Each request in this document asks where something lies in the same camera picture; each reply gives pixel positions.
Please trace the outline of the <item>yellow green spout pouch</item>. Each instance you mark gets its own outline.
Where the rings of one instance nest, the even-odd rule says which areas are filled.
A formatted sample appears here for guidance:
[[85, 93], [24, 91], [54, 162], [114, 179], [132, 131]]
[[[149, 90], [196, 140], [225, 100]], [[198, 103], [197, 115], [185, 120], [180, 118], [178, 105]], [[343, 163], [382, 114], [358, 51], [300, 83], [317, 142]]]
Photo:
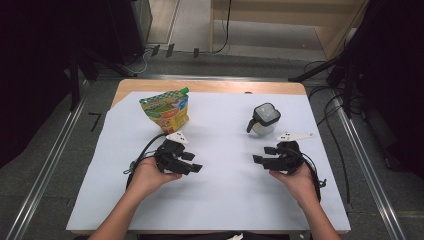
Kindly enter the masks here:
[[140, 99], [139, 103], [147, 117], [163, 132], [173, 133], [189, 121], [188, 93], [185, 87]]

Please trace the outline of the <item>black stand frame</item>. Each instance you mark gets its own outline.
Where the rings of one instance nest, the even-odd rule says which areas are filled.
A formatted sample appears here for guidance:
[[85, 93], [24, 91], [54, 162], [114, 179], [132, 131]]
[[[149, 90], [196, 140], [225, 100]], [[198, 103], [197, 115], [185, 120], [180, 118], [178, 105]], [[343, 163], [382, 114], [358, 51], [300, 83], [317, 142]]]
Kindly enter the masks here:
[[115, 64], [94, 52], [93, 50], [87, 48], [74, 48], [70, 52], [69, 62], [71, 111], [74, 111], [77, 105], [81, 102], [80, 83], [78, 76], [79, 70], [81, 70], [84, 76], [89, 80], [96, 80], [98, 77], [98, 71], [95, 66], [95, 62], [98, 62], [123, 77], [136, 76], [136, 73], [131, 73], [129, 70], [125, 70], [123, 66]]

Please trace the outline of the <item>person's right hand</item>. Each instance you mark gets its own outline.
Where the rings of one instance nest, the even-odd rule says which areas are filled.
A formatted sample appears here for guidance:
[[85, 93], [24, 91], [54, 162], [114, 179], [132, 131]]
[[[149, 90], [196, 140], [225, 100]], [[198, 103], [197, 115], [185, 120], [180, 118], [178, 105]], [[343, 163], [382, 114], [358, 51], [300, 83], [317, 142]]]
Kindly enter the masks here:
[[269, 174], [283, 183], [302, 209], [319, 203], [310, 169], [302, 164], [293, 174], [270, 170]]

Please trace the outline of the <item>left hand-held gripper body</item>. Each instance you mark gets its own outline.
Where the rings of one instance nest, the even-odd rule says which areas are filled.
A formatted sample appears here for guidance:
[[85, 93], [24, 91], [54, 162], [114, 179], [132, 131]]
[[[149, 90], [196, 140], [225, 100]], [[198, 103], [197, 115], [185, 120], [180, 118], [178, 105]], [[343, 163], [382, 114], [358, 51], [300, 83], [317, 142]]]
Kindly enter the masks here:
[[173, 173], [188, 175], [192, 165], [181, 161], [181, 156], [185, 152], [184, 145], [188, 144], [181, 131], [169, 134], [164, 142], [156, 149], [154, 157], [161, 172], [169, 170]]

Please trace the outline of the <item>clear jar with black lid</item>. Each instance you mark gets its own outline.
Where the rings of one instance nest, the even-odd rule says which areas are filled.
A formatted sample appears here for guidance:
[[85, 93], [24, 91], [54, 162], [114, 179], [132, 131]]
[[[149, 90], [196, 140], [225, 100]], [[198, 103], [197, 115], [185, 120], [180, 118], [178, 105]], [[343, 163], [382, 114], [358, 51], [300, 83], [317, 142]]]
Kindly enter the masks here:
[[271, 134], [275, 124], [280, 120], [281, 113], [269, 102], [254, 108], [252, 119], [247, 125], [246, 132], [254, 131], [259, 136]]

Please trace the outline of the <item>light wooden furniture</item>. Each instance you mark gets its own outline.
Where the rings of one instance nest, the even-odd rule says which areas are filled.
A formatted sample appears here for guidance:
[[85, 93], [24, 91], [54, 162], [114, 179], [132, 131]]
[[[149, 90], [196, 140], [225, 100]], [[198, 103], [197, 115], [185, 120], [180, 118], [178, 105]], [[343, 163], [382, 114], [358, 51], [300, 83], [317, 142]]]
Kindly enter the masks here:
[[209, 50], [214, 21], [313, 26], [327, 59], [336, 57], [352, 28], [361, 24], [370, 0], [210, 0]]

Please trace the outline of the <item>person's left hand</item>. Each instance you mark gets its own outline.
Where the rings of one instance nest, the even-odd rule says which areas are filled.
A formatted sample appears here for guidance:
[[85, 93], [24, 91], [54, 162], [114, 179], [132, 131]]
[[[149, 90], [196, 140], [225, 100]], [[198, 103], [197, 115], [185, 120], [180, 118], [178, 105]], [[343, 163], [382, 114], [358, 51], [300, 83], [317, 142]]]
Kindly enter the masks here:
[[162, 173], [154, 157], [143, 159], [138, 165], [127, 191], [137, 199], [143, 199], [162, 185], [180, 179], [181, 174]]

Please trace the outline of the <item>black stand leg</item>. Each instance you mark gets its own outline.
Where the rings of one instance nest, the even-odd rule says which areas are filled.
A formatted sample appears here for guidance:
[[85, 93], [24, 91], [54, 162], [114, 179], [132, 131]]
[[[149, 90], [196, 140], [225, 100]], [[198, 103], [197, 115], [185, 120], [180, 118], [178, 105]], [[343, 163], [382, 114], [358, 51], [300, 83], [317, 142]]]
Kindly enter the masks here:
[[288, 81], [289, 82], [295, 82], [295, 83], [301, 83], [301, 82], [317, 75], [318, 73], [321, 73], [322, 71], [324, 71], [326, 69], [329, 69], [331, 66], [336, 65], [340, 61], [341, 61], [341, 57], [339, 57], [339, 56], [334, 57], [334, 58], [318, 65], [317, 67], [314, 67], [313, 69], [311, 69], [311, 70], [309, 70], [309, 71], [307, 71], [307, 72], [305, 72], [305, 73], [303, 73], [299, 76], [288, 78]]

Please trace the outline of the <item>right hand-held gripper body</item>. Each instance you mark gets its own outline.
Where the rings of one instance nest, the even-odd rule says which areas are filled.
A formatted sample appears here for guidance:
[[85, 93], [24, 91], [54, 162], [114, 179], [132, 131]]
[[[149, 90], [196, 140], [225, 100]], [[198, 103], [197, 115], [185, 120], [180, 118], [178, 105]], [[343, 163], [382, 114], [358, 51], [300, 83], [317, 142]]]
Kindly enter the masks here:
[[303, 163], [313, 167], [313, 162], [306, 159], [306, 155], [300, 151], [296, 140], [280, 141], [275, 147], [277, 154], [264, 158], [263, 167], [269, 170], [286, 171], [293, 174]]

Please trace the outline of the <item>black cabinet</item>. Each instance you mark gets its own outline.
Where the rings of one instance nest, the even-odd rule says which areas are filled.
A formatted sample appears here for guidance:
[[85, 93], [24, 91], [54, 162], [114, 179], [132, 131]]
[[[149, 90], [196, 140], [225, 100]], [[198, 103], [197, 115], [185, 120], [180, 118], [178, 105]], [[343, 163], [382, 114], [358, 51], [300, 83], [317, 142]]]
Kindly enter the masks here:
[[134, 55], [145, 52], [153, 16], [149, 0], [108, 0], [114, 36], [118, 43], [117, 62], [127, 65]]

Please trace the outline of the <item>metal floor rail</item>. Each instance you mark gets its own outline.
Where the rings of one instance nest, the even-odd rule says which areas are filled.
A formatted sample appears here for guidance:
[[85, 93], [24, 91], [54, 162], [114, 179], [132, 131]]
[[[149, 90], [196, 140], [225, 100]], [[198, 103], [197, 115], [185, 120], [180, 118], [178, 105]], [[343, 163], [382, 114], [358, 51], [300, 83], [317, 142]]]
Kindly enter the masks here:
[[86, 97], [83, 96], [75, 108], [70, 111], [67, 118], [37, 176], [30, 192], [25, 198], [15, 221], [8, 232], [5, 240], [22, 240], [26, 229], [43, 197], [45, 189], [51, 179], [51, 176], [60, 160], [62, 152], [68, 142], [68, 139], [79, 119], [84, 108]]
[[358, 135], [353, 120], [349, 119], [343, 110], [339, 110], [338, 115], [344, 126], [347, 137], [349, 138], [365, 181], [367, 182], [390, 239], [407, 240], [397, 214], [395, 213], [392, 204], [380, 183], [364, 144]]

